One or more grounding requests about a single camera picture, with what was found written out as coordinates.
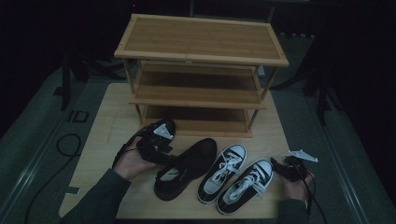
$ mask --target dark sleeve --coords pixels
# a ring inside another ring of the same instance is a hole
[[[120,203],[131,182],[107,170],[61,223],[114,223]]]
[[[305,203],[300,200],[287,199],[278,205],[278,224],[306,224],[308,214],[306,213]]]

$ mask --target wooden platform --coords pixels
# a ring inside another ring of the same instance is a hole
[[[110,84],[99,108],[70,187],[80,188],[78,195],[67,194],[60,208],[61,217],[71,210],[87,191],[96,184],[111,166],[122,144],[138,130],[139,118],[133,105],[128,104],[129,84]],[[259,159],[274,157],[282,160],[289,147],[269,93],[267,110],[259,113],[252,126],[252,138],[213,137],[218,152],[231,144],[242,144],[247,149],[244,168]],[[171,146],[173,155],[179,155],[202,136],[181,136],[176,133]],[[269,218],[277,217],[277,203],[283,198],[283,189],[277,175],[262,197],[256,197],[232,216],[221,215],[214,204],[202,204],[197,189],[202,177],[192,181],[173,201],[159,200],[153,191],[155,175],[161,167],[147,171],[134,179],[125,195],[118,218]]]

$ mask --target dark background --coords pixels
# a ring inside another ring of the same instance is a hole
[[[329,72],[345,109],[395,203],[396,6],[393,1],[195,0],[194,13],[265,20],[286,36],[314,35],[304,66]],[[189,16],[189,0],[0,2],[0,136],[19,116],[67,51],[109,61],[131,13]]]

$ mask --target white shoelace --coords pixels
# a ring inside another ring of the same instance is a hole
[[[235,169],[235,165],[238,164],[239,162],[242,161],[242,158],[237,157],[233,153],[227,153],[228,157],[225,157],[223,154],[221,154],[225,162],[221,162],[219,164],[219,170],[217,170],[213,175],[212,175],[212,180],[213,181],[220,181],[220,179],[225,176],[226,174],[229,174],[230,172],[237,173],[238,170]]]
[[[264,177],[265,174],[255,164],[250,173],[241,181],[242,183],[239,185],[239,188],[230,195],[230,199],[236,200],[250,186],[253,187],[261,197],[262,193],[266,191],[265,186],[260,182]]]

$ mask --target black sneaker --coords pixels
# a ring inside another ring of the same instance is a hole
[[[246,149],[238,144],[222,150],[198,188],[198,200],[201,203],[213,203],[224,185],[239,172],[246,157]]]
[[[122,146],[111,167],[114,168],[121,155],[128,151],[125,148],[130,146],[137,136],[142,137],[136,144],[142,159],[166,165],[170,161],[170,156],[165,153],[172,150],[169,144],[172,142],[175,132],[176,124],[171,119],[162,119],[140,129]]]
[[[216,159],[218,148],[212,138],[195,143],[158,172],[154,192],[164,201],[174,200],[192,180],[206,174]]]
[[[256,195],[261,195],[271,183],[273,167],[268,160],[255,161],[235,182],[224,190],[217,202],[223,215],[231,215]]]

